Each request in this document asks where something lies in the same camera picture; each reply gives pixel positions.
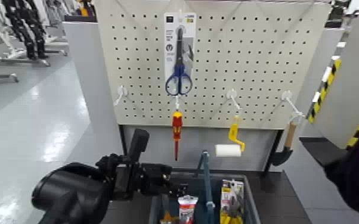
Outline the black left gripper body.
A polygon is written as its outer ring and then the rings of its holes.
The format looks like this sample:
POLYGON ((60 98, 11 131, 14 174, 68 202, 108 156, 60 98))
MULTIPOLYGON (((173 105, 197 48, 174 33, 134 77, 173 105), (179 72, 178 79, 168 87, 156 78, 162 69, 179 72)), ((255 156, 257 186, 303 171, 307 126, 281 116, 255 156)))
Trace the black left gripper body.
POLYGON ((141 187, 143 195, 170 194, 172 167, 165 164, 143 163, 141 165, 141 187))

